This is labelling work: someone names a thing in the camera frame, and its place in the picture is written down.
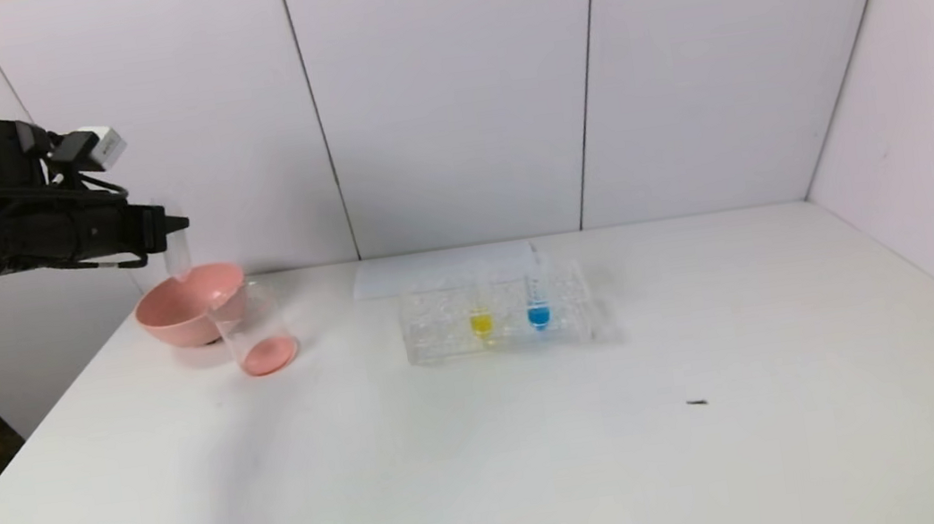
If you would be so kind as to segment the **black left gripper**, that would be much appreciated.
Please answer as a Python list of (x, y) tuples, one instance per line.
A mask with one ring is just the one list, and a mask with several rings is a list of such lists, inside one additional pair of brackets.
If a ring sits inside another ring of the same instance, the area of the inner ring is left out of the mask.
[(166, 233), (189, 228), (189, 217), (165, 215), (162, 207), (103, 201), (73, 208), (77, 257), (147, 256), (164, 251)]

